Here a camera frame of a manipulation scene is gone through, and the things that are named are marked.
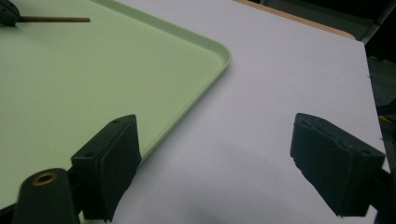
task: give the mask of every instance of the light green tray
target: light green tray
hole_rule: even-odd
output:
[[[112,119],[137,115],[144,159],[231,60],[221,44],[110,0],[13,1],[89,23],[0,26],[0,208]]]

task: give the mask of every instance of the metal ring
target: metal ring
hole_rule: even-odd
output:
[[[35,186],[46,185],[52,182],[54,179],[56,179],[57,176],[58,175],[55,172],[44,173],[42,175],[39,175],[33,180],[33,185]]]

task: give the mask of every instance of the table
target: table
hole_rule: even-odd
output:
[[[122,2],[218,40],[233,61],[141,165],[113,223],[373,223],[373,208],[336,217],[289,155],[298,112],[385,151],[361,42],[235,1]]]
[[[283,17],[283,18],[286,18],[286,19],[289,19],[289,20],[292,20],[292,21],[297,21],[297,22],[303,23],[305,25],[309,25],[309,26],[318,28],[320,30],[324,30],[324,31],[331,32],[331,33],[334,33],[334,34],[337,34],[337,35],[345,36],[345,37],[350,38],[350,39],[356,39],[355,36],[351,35],[350,33],[345,32],[345,31],[334,29],[334,28],[332,28],[330,26],[326,26],[326,25],[323,25],[323,24],[320,24],[320,23],[317,23],[317,22],[314,22],[314,21],[309,21],[309,20],[306,20],[304,18],[297,17],[297,16],[291,15],[289,13],[286,13],[286,12],[271,8],[271,7],[263,6],[263,5],[254,3],[254,2],[250,2],[248,0],[235,0],[235,1],[239,2],[241,4],[245,4],[247,6],[250,6],[250,7],[255,7],[257,9],[260,9],[260,10],[263,10],[263,11],[266,11],[266,12],[270,12],[272,14],[275,14],[277,16],[280,16],[280,17]]]

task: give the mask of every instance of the wooden edge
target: wooden edge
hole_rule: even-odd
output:
[[[344,36],[346,38],[356,40],[355,36],[353,36],[352,34],[347,33],[345,31],[337,30],[337,29],[332,28],[330,26],[326,26],[326,25],[323,25],[323,24],[320,24],[320,23],[317,23],[317,22],[314,22],[314,21],[309,21],[309,20],[306,20],[304,18],[297,17],[297,16],[291,15],[289,13],[286,13],[286,12],[283,12],[283,11],[279,11],[279,10],[276,10],[276,9],[273,9],[273,8],[270,8],[270,7],[266,7],[266,6],[263,6],[263,5],[254,3],[254,2],[249,2],[248,0],[234,0],[234,1],[238,2],[238,3],[241,3],[241,4],[244,4],[246,6],[255,7],[257,9],[260,9],[260,10],[275,14],[277,16],[280,16],[280,17],[283,17],[283,18],[286,18],[286,19],[289,19],[289,20],[292,20],[292,21],[297,21],[299,23],[303,23],[305,25],[309,25],[309,26],[318,28],[320,30],[324,30],[324,31],[327,31],[327,32],[330,32],[330,33],[333,33],[333,34],[336,34],[336,35],[341,35],[341,36]]]
[[[385,122],[392,123],[390,120],[388,120],[388,119],[385,118],[384,116],[378,116],[378,117],[379,117],[379,119],[381,119],[381,120],[383,120],[383,121],[385,121]]]

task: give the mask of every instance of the wooden stick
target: wooden stick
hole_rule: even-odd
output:
[[[21,16],[18,21],[46,21],[46,22],[88,22],[90,18],[75,18],[75,17],[33,17]]]

